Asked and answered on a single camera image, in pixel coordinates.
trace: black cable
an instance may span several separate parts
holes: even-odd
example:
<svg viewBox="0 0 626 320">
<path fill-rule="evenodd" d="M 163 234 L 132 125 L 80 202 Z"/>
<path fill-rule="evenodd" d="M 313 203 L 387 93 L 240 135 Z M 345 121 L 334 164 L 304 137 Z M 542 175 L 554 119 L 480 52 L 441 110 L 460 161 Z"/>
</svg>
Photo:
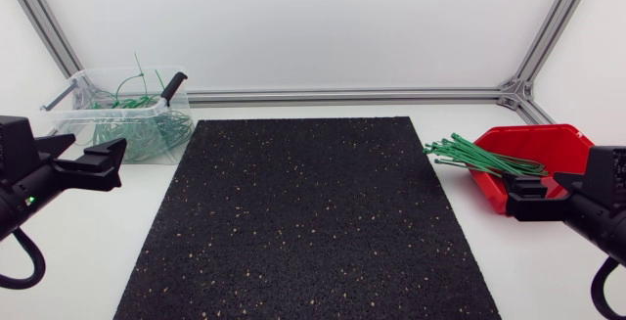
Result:
<svg viewBox="0 0 626 320">
<path fill-rule="evenodd" d="M 46 272 L 46 260 L 44 260 L 43 254 L 39 248 L 28 238 L 22 229 L 18 228 L 13 232 L 13 235 L 16 236 L 22 248 L 32 259 L 34 270 L 32 271 L 32 275 L 25 279 L 14 279 L 0 275 L 0 287 L 11 290 L 24 290 L 41 281 L 43 274 Z"/>
<path fill-rule="evenodd" d="M 619 262 L 612 257 L 609 257 L 603 267 L 598 270 L 594 282 L 591 284 L 591 299 L 594 301 L 594 305 L 600 314 L 609 320 L 624 320 L 626 316 L 619 315 L 610 308 L 606 302 L 604 296 L 604 283 L 608 275 L 619 265 Z"/>
</svg>

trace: white backdrop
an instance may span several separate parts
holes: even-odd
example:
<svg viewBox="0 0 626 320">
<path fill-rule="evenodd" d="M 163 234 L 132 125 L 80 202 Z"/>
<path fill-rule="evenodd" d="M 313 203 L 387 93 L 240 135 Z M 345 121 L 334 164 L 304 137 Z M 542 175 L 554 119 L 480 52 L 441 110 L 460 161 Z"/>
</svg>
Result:
<svg viewBox="0 0 626 320">
<path fill-rule="evenodd" d="M 626 0 L 582 0 L 536 85 L 555 120 L 596 144 L 626 145 Z"/>
<path fill-rule="evenodd" d="M 554 0 L 47 0 L 86 68 L 175 64 L 191 89 L 496 86 Z"/>
</svg>

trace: black handle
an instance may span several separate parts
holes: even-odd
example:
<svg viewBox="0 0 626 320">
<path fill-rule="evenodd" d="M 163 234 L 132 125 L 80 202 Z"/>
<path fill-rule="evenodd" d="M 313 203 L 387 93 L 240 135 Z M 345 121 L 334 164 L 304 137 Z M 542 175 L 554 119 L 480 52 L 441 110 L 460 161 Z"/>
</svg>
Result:
<svg viewBox="0 0 626 320">
<path fill-rule="evenodd" d="M 185 79 L 187 79 L 187 75 L 185 75 L 185 73 L 181 71 L 177 72 L 176 74 L 174 74 L 174 77 L 169 81 L 169 84 L 167 84 L 165 90 L 160 93 L 160 97 L 167 101 L 167 106 L 169 106 L 169 101 L 172 99 L 172 97 L 176 93 L 176 90 L 178 90 L 178 87 L 180 86 L 180 84 L 183 83 L 183 80 Z"/>
</svg>

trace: white wall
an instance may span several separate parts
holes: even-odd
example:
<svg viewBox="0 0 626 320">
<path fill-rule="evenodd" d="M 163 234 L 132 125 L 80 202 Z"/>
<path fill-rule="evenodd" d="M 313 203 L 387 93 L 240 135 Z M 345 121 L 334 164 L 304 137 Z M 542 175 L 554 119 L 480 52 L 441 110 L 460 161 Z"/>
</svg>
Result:
<svg viewBox="0 0 626 320">
<path fill-rule="evenodd" d="M 31 117 L 36 135 L 51 127 L 33 119 L 66 79 L 41 42 L 18 0 L 0 0 L 0 115 Z"/>
<path fill-rule="evenodd" d="M 536 100 L 596 144 L 626 145 L 626 0 L 582 0 L 536 79 Z"/>
<path fill-rule="evenodd" d="M 87 68 L 175 64 L 190 89 L 496 86 L 554 0 L 47 0 Z"/>
</svg>

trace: bundle of green zip ties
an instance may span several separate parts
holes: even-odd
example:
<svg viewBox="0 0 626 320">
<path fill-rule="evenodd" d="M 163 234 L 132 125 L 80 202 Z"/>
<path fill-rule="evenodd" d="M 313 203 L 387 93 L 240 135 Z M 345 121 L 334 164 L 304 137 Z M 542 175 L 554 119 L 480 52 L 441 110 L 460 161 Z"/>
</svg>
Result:
<svg viewBox="0 0 626 320">
<path fill-rule="evenodd" d="M 113 94 L 98 90 L 89 100 L 89 108 L 97 109 L 141 109 L 157 103 L 159 95 L 149 95 L 148 85 L 139 60 L 139 74 L 124 79 Z M 160 74 L 155 70 L 161 89 L 165 86 Z M 119 94 L 122 86 L 131 79 L 141 78 L 145 93 L 141 97 L 123 99 Z M 138 163 L 170 153 L 173 149 L 187 143 L 194 131 L 192 119 L 179 111 L 169 111 L 146 118 L 102 118 L 95 120 L 96 125 L 89 143 L 98 145 L 117 138 L 126 139 L 124 162 Z"/>
<path fill-rule="evenodd" d="M 502 177 L 503 172 L 533 176 L 549 174 L 545 169 L 546 166 L 536 160 L 525 160 L 488 152 L 456 133 L 452 134 L 452 141 L 444 138 L 440 142 L 426 144 L 424 153 L 449 158 L 436 159 L 435 163 L 483 171 L 497 177 Z"/>
</svg>

